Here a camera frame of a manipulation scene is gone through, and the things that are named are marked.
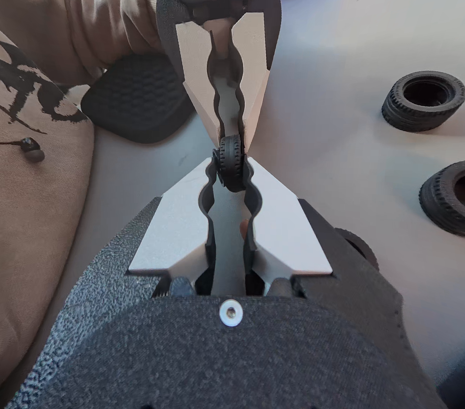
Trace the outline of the black toy wheel rim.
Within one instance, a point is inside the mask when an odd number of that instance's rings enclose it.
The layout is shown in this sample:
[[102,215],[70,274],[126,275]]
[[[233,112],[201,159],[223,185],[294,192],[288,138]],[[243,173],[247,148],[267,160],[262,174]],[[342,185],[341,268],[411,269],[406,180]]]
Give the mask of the black toy wheel rim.
[[220,181],[221,185],[225,187],[224,153],[220,149],[213,149],[212,157],[214,160],[218,180]]

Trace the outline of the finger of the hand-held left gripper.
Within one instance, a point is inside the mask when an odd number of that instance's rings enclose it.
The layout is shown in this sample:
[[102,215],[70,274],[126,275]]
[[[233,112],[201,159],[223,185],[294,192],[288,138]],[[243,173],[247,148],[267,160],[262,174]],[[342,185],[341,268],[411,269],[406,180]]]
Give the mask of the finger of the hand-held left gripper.
[[266,63],[264,14],[245,13],[233,26],[232,45],[239,54],[242,73],[236,96],[243,107],[242,138],[249,150],[258,125],[270,71]]
[[220,95],[211,78],[210,67],[216,59],[212,34],[195,22],[176,25],[179,52],[183,67],[183,86],[214,144],[224,136],[219,117]]

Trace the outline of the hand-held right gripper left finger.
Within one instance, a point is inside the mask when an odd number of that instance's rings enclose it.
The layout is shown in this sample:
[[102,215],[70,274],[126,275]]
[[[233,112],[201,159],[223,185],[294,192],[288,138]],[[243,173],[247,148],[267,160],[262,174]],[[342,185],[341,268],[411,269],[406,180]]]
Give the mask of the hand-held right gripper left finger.
[[209,211],[216,165],[209,157],[167,190],[128,267],[137,275],[186,277],[214,271],[216,243]]

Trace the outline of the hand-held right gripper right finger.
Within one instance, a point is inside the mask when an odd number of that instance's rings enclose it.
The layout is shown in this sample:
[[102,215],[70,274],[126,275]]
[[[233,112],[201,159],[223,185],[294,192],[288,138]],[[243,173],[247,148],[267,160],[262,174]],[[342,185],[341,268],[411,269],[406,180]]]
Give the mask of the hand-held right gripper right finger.
[[250,212],[243,247],[246,274],[276,278],[329,276],[333,269],[298,197],[255,159],[245,157],[244,203]]

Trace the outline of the black wired earphone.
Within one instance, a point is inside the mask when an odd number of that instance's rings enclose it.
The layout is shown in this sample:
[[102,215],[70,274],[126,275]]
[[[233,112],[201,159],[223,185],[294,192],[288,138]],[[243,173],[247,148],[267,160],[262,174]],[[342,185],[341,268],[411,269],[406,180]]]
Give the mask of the black wired earphone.
[[40,145],[31,137],[26,137],[16,141],[1,142],[0,145],[18,146],[25,159],[32,163],[43,162],[45,159],[45,153],[41,149]]

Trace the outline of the black rubber toy tyre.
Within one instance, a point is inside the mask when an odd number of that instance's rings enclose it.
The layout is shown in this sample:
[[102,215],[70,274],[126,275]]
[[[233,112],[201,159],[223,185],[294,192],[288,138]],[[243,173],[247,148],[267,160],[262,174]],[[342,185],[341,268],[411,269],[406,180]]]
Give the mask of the black rubber toy tyre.
[[221,139],[219,149],[224,153],[225,188],[230,192],[243,191],[243,147],[239,134]]
[[465,236],[465,162],[451,164],[421,186],[423,212],[444,231]]
[[338,234],[340,234],[340,236],[342,236],[342,238],[344,238],[345,241],[347,241],[355,250],[357,250],[357,252],[362,255],[376,271],[380,271],[379,263],[373,250],[362,238],[353,232],[341,228],[335,228],[335,231],[338,232]]
[[426,132],[446,122],[464,100],[464,83],[458,78],[438,71],[419,71],[405,75],[392,86],[381,113],[398,130]]

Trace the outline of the black textured pad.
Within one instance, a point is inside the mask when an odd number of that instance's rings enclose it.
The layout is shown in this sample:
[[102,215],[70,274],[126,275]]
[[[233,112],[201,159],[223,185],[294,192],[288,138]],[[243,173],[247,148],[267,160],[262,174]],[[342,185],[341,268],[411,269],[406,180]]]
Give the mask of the black textured pad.
[[118,60],[85,93],[80,109],[96,126],[139,144],[169,138],[195,113],[165,54]]

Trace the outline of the person in beige hoodie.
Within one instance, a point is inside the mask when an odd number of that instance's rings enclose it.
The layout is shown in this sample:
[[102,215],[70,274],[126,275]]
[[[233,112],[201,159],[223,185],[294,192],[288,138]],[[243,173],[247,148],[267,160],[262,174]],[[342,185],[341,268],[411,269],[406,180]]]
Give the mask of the person in beige hoodie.
[[25,55],[1,41],[0,141],[35,139],[43,162],[0,146],[0,380],[28,352],[58,285],[87,194],[94,127]]

